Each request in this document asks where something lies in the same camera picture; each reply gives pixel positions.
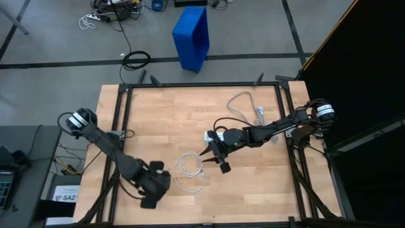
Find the blue crate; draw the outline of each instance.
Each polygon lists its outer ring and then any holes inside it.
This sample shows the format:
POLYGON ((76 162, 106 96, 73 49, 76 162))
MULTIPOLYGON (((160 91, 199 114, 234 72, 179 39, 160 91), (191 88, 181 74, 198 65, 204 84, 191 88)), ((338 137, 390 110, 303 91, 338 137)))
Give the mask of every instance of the blue crate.
POLYGON ((173 29, 173 39, 182 68, 198 73, 209 50, 207 9, 186 7, 173 29))

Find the gray floor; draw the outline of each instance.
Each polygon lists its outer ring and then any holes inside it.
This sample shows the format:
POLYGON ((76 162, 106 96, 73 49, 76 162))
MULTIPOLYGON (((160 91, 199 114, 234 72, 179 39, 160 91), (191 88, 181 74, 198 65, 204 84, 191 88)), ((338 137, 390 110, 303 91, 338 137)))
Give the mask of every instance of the gray floor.
MULTIPOLYGON (((16 16, 23 2, 0 0, 16 16)), ((316 50, 351 3, 288 0, 304 52, 316 50)), ((124 21, 133 49, 147 51, 153 58, 176 57, 171 31, 182 10, 174 8, 170 1, 163 13, 145 9, 137 21, 124 21)), ((234 0, 224 11, 207 11, 209 55, 297 53, 281 0, 234 0)), ((21 20, 30 33, 15 32, 0 65, 121 59, 122 53, 128 53, 128 46, 122 33, 111 28, 118 28, 116 22, 93 22, 96 29, 78 27, 78 19, 90 12, 87 0, 31 0, 21 20)), ((0 44, 11 26, 0 15, 0 44)), ((94 110, 101 85, 120 83, 119 67, 0 70, 0 125, 54 125, 64 111, 79 107, 94 110)), ((253 81, 261 72, 265 80, 274 80, 277 74, 294 77, 300 67, 298 58, 271 58, 206 61, 199 74, 182 70, 179 63, 153 63, 146 70, 162 82, 225 82, 253 81)), ((127 82, 136 82, 139 73, 124 72, 123 76, 127 82)), ((61 143, 74 148, 86 145, 84 140, 68 136, 63 136, 61 143)), ((68 163, 77 164, 75 160, 68 163)))

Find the white cable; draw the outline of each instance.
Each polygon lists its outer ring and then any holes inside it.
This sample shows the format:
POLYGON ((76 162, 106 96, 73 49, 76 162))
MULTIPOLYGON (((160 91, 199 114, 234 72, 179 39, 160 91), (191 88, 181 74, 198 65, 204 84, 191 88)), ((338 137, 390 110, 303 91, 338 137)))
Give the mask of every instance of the white cable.
POLYGON ((87 21, 87 17, 86 17, 86 16, 82 16, 82 17, 78 20, 78 26, 79 26, 81 29, 88 29, 88 28, 90 28, 90 29, 95 29, 95 28, 96 28, 96 26, 95 26, 93 23, 87 21))
POLYGON ((196 192, 200 191, 204 187, 204 185, 206 183, 206 178, 205 178, 205 173, 203 171, 203 162, 201 161, 199 155, 196 152, 188 152, 188 153, 185 153, 184 155, 180 156, 179 158, 177 158, 176 164, 175 164, 175 166, 173 168, 173 178, 175 179, 175 182, 176 182, 177 186, 180 189, 183 189, 184 191, 187 191, 189 193, 196 193, 196 192), (198 168, 197 172, 195 172, 195 173, 188 173, 187 172, 186 167, 183 165, 183 158, 185 156, 195 156, 198 159, 198 161, 200 162, 200 167, 198 168), (182 171, 182 173, 185 174, 186 177, 193 178, 193 177, 197 176, 198 174, 201 174, 201 176, 204 179, 204 183, 202 184, 202 186, 200 186, 196 190, 188 190, 188 189, 185 189, 185 188, 181 187, 178 184, 177 179, 176 179, 176 175, 175 175, 175 170, 176 170, 177 164, 179 164, 180 171, 182 171))

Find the wooden tabletop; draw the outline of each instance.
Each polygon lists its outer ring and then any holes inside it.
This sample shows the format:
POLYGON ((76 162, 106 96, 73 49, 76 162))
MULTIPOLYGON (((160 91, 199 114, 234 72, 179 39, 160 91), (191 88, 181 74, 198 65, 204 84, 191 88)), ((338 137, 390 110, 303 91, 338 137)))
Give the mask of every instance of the wooden tabletop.
MULTIPOLYGON (((294 106, 301 106, 309 100, 304 82, 289 82, 294 106)), ((118 85, 104 85, 97 106, 98 125, 102 130, 111 130, 118 85)), ((256 106, 264 108, 265 122, 280 118, 275 89, 272 86, 259 87, 182 87, 182 88, 145 88, 135 89, 128 129, 135 137, 125 141, 125 154, 142 158, 145 162, 161 160, 165 170, 176 173, 178 182, 187 189, 199 187, 203 180, 200 176, 187 178, 174 164, 182 154, 195 151, 200 153, 207 144, 204 132, 212 129, 213 122, 220 117, 240 118, 230 113, 226 103, 236 94, 250 91, 256 106)), ((288 113, 285 94, 282 91, 285 110, 288 113)), ((121 104, 122 123, 125 97, 121 104)), ((248 96, 235 99, 232 107, 241 111, 253 123, 255 114, 248 96)), ((228 128, 241 128, 244 125, 232 120, 222 120, 220 125, 228 128)), ((322 150, 321 142, 311 138, 311 145, 322 150)), ((87 153, 86 164, 98 154, 91 146, 87 153)), ((326 159, 318 152, 307 148, 305 154, 313 189, 336 215, 340 215, 326 159)), ((212 153, 202 158, 212 157, 212 153)), ((74 220, 80 220, 96 200, 103 179, 106 156, 101 154, 82 177, 79 198, 74 220)), ((114 224, 191 224, 225 222, 280 222, 289 216, 299 220, 298 208, 292 175, 285 145, 284 134, 278 135, 277 142, 268 142, 260 148, 244 148, 227 158, 232 171, 222 174, 215 163, 204 163, 206 185, 197 193, 179 189, 175 181, 157 209, 139 207, 139 201, 118 190, 114 224)), ((195 158, 185 158, 187 169, 198 168, 195 158)), ((137 191, 123 182, 134 195, 137 191)), ((310 215, 308 201, 304 192, 307 215, 310 215)), ((107 218, 109 198, 106 200, 107 218)))

